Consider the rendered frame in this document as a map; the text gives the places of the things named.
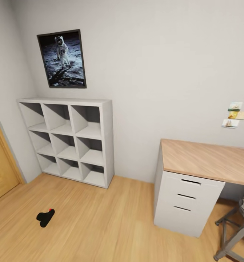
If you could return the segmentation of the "digital camera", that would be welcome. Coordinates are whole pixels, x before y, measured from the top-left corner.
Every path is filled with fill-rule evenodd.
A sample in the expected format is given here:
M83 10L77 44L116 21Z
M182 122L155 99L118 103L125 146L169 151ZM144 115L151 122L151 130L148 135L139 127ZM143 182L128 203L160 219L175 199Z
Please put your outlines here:
M40 226L46 227L46 225L49 223L51 218L54 216L55 210L51 209L48 213L39 213L37 216L37 220L41 221Z

